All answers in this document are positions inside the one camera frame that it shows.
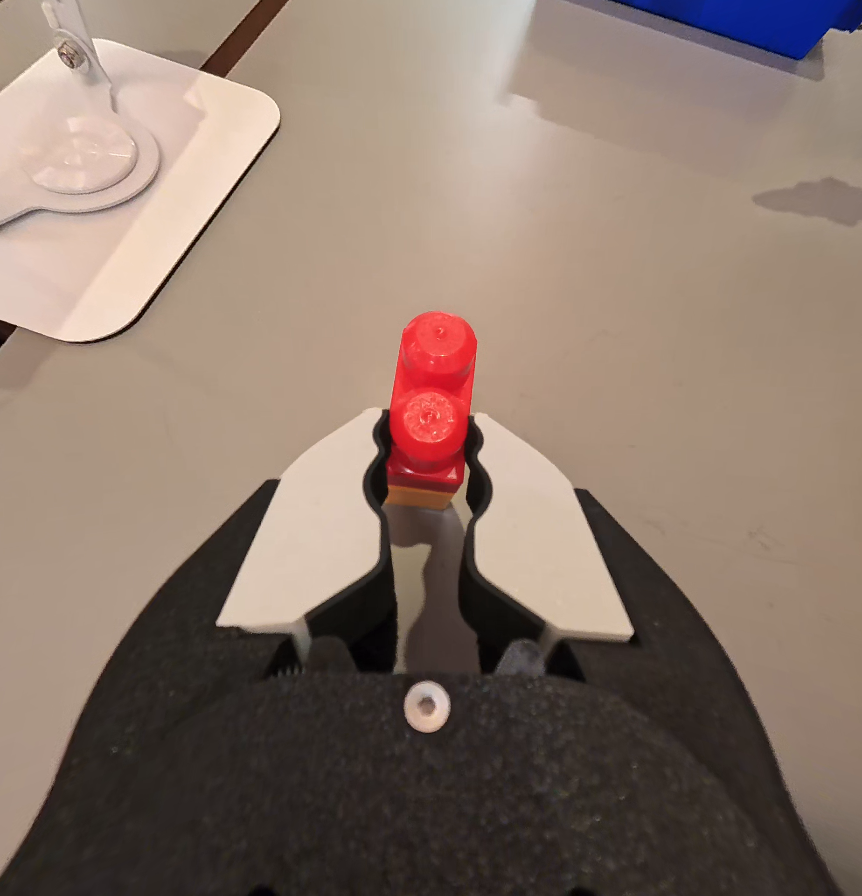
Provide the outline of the yellow single-stud block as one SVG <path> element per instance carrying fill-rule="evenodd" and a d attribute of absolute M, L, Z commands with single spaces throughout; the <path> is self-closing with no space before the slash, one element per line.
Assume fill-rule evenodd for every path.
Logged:
<path fill-rule="evenodd" d="M 389 506 L 444 511 L 452 504 L 456 494 L 455 491 L 390 485 L 388 487 L 385 504 Z"/>

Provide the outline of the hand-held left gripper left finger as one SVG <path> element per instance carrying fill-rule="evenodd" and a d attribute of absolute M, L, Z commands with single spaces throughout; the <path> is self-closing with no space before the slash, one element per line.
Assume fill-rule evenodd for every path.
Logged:
<path fill-rule="evenodd" d="M 216 626 L 349 647 L 396 616 L 386 497 L 386 412 L 362 411 L 281 474 Z"/>

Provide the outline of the white tablet stand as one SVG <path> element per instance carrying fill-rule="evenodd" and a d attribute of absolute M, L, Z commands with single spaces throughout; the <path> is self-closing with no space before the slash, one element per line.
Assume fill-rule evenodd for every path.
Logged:
<path fill-rule="evenodd" d="M 93 38 L 34 2 L 47 50 L 0 90 L 0 327 L 127 330 L 278 133 L 265 93 Z"/>

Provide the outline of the red two-stud block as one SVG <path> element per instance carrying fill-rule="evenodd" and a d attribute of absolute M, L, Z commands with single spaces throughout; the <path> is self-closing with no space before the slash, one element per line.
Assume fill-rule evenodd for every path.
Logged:
<path fill-rule="evenodd" d="M 425 312 L 404 328 L 389 407 L 388 487 L 459 490 L 477 351 L 474 330 L 458 315 Z"/>

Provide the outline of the blue plastic bin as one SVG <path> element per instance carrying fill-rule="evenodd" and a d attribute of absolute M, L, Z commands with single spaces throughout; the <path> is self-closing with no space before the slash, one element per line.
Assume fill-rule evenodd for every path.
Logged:
<path fill-rule="evenodd" d="M 795 60 L 832 29 L 855 31 L 862 1 L 625 1 L 626 6 Z"/>

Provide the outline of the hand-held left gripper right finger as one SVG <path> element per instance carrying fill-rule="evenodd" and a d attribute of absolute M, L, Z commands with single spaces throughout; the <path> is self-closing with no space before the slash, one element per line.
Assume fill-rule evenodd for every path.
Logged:
<path fill-rule="evenodd" d="M 477 412 L 466 442 L 462 619 L 490 673 L 512 643 L 547 661 L 563 642 L 629 644 L 634 627 L 568 477 L 535 447 Z"/>

